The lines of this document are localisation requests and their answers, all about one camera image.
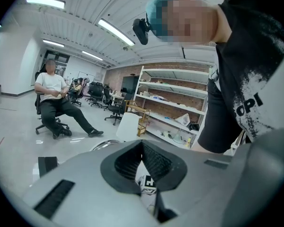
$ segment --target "man in white t-shirt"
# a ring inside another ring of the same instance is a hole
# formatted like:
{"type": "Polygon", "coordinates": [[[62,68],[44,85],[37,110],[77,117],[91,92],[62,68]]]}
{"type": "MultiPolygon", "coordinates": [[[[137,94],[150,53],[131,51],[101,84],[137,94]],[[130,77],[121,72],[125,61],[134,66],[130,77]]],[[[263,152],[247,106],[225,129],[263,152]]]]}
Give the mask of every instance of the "man in white t-shirt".
{"type": "Polygon", "coordinates": [[[103,134],[103,131],[97,131],[86,120],[81,110],[72,105],[64,97],[69,91],[63,78],[55,74],[55,61],[48,60],[45,63],[46,72],[40,73],[35,82],[35,91],[42,92],[41,95],[41,119],[42,123],[58,137],[60,134],[71,136],[71,131],[58,125],[55,120],[55,114],[57,111],[73,117],[81,128],[89,135],[89,137],[95,137],[103,134]]]}

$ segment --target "black t-shirt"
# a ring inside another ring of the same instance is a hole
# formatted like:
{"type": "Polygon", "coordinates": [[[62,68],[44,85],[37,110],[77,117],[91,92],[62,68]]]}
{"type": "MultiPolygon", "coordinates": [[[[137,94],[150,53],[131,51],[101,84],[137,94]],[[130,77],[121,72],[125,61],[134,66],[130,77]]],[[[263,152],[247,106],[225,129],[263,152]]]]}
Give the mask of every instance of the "black t-shirt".
{"type": "Polygon", "coordinates": [[[242,129],[253,140],[284,127],[284,28],[253,7],[220,5],[232,34],[216,46],[218,89],[208,82],[208,111],[198,139],[205,149],[228,150],[242,129]]]}

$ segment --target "brick wall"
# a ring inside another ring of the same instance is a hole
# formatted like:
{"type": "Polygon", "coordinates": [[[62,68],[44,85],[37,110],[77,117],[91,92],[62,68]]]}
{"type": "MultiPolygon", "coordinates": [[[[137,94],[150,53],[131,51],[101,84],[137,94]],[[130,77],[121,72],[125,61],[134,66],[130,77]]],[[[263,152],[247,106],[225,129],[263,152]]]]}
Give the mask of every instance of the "brick wall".
{"type": "MultiPolygon", "coordinates": [[[[144,64],[145,69],[181,69],[181,70],[196,70],[196,71],[203,71],[208,72],[208,67],[204,65],[197,65],[193,63],[151,63],[151,64],[144,64]]],[[[135,74],[137,76],[140,75],[142,69],[142,65],[138,66],[130,66],[130,67],[122,67],[117,68],[113,70],[108,70],[106,72],[104,83],[108,84],[111,89],[120,91],[121,85],[123,81],[123,77],[128,77],[130,74],[135,74]]],[[[149,76],[144,73],[142,76],[142,79],[149,79],[149,76]]],[[[157,82],[158,79],[152,79],[151,82],[157,82]]],[[[163,82],[177,85],[177,86],[183,86],[183,87],[189,87],[189,88],[196,88],[199,90],[206,90],[206,85],[193,83],[193,82],[185,82],[185,81],[178,81],[178,80],[170,80],[170,79],[162,79],[163,82]]],[[[139,88],[138,93],[145,91],[145,87],[139,88]]],[[[197,110],[202,110],[203,102],[204,100],[196,97],[186,96],[182,94],[177,93],[170,93],[155,89],[149,89],[150,93],[158,94],[169,101],[172,101],[174,103],[179,104],[185,104],[186,106],[194,107],[197,110]]],[[[137,97],[136,103],[139,106],[142,106],[143,99],[137,97]]],[[[196,113],[192,113],[183,109],[175,108],[169,105],[157,103],[151,100],[145,100],[144,108],[150,109],[153,112],[165,115],[170,118],[178,118],[186,113],[189,114],[190,120],[193,122],[198,122],[199,115],[196,113]]]]}

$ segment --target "hand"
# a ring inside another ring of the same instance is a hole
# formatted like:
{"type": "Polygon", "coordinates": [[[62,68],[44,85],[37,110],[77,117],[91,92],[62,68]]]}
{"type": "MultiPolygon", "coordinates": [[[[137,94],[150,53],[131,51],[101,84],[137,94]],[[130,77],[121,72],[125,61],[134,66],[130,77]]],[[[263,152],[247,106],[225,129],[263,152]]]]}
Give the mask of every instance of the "hand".
{"type": "Polygon", "coordinates": [[[57,97],[60,94],[60,92],[58,92],[56,90],[50,90],[49,94],[53,95],[54,97],[57,97]]]}
{"type": "Polygon", "coordinates": [[[61,91],[60,94],[61,94],[61,97],[65,97],[67,93],[65,93],[64,91],[61,91]]]}

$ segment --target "person in black t-shirt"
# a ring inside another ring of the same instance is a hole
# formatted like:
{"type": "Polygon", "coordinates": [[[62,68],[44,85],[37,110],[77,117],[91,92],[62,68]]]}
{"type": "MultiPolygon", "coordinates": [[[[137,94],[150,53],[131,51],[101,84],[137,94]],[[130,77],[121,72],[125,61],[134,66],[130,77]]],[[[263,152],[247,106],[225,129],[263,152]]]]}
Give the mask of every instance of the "person in black t-shirt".
{"type": "Polygon", "coordinates": [[[163,41],[216,42],[208,110],[193,150],[223,153],[244,130],[251,141],[284,127],[284,27],[255,0],[151,0],[152,32],[163,41]]]}

